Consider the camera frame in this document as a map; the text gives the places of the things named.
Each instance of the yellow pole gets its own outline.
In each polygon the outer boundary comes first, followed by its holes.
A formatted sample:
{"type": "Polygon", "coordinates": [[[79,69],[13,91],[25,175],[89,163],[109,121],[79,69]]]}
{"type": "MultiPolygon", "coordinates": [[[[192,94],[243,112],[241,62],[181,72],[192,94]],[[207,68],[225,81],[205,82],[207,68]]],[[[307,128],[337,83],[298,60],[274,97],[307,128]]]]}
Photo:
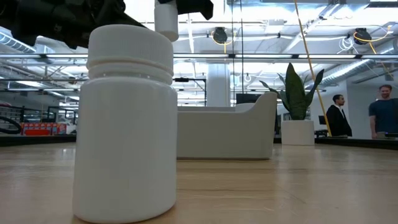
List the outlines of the yellow pole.
{"type": "MultiPolygon", "coordinates": [[[[300,15],[299,15],[299,8],[297,7],[297,0],[293,0],[293,1],[294,1],[294,5],[295,5],[295,7],[296,7],[296,13],[297,13],[297,18],[298,18],[298,23],[300,24],[300,31],[301,31],[301,36],[303,37],[305,52],[307,53],[308,64],[310,64],[310,70],[311,70],[312,79],[313,79],[313,81],[315,81],[315,74],[314,74],[314,72],[313,72],[312,62],[311,62],[311,58],[310,58],[310,52],[308,51],[307,42],[305,41],[303,26],[302,26],[302,24],[301,24],[300,15]]],[[[317,93],[318,93],[318,97],[319,97],[319,102],[321,103],[323,116],[325,117],[326,126],[328,127],[328,133],[329,133],[329,136],[331,136],[328,117],[326,116],[325,108],[323,107],[322,97],[321,97],[321,94],[319,93],[318,87],[317,87],[317,93]]]]}

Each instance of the potted plant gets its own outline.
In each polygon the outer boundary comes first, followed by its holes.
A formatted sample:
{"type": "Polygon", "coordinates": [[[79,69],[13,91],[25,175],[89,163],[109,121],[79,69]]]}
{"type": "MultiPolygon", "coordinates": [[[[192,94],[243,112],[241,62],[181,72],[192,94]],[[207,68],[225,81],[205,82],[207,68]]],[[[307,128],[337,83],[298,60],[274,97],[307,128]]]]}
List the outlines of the potted plant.
{"type": "Polygon", "coordinates": [[[307,109],[312,103],[313,94],[317,86],[322,81],[323,72],[318,73],[312,89],[305,94],[304,83],[295,72],[291,63],[287,67],[286,77],[279,75],[280,80],[285,85],[285,90],[277,91],[270,88],[265,82],[260,81],[269,91],[277,94],[282,100],[283,105],[289,111],[291,121],[283,121],[281,127],[282,144],[286,145],[314,145],[313,121],[305,120],[307,109]]]}

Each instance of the man in suit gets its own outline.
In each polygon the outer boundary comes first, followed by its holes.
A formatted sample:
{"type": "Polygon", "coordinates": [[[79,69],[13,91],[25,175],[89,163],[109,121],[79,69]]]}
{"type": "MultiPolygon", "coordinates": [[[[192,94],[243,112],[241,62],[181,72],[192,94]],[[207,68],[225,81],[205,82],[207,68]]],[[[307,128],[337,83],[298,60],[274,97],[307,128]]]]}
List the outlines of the man in suit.
{"type": "Polygon", "coordinates": [[[352,136],[351,127],[348,124],[347,117],[342,109],[345,100],[343,95],[335,95],[333,97],[334,105],[331,105],[326,113],[329,121],[331,135],[334,137],[352,136]]]}

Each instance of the man in blue shirt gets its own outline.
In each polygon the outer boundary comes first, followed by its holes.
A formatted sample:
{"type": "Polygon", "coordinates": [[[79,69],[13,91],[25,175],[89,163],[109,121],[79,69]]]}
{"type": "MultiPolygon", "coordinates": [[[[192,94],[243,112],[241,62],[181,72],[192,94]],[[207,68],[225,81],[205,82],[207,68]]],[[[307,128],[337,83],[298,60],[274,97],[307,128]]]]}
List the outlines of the man in blue shirt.
{"type": "Polygon", "coordinates": [[[386,133],[398,133],[398,120],[396,115],[396,99],[391,99],[392,87],[383,85],[379,88],[381,99],[369,106],[372,138],[385,138],[386,133]]]}

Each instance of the snake plant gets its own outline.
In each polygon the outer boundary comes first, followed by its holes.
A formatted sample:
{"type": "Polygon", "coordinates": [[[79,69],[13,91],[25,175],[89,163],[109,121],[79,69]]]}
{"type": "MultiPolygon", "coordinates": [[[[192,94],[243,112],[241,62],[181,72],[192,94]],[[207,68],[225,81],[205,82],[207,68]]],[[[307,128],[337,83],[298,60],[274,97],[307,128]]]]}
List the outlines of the snake plant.
{"type": "Polygon", "coordinates": [[[278,92],[277,90],[270,88],[265,82],[260,81],[262,85],[269,89],[269,91],[277,94],[278,98],[282,100],[285,108],[290,112],[290,116],[293,120],[304,120],[307,114],[307,109],[312,103],[312,98],[317,86],[322,81],[323,72],[322,70],[318,73],[315,78],[312,89],[305,94],[304,83],[305,80],[299,77],[295,72],[294,67],[291,63],[287,67],[286,78],[284,79],[279,75],[280,80],[285,85],[285,90],[278,92]]]}

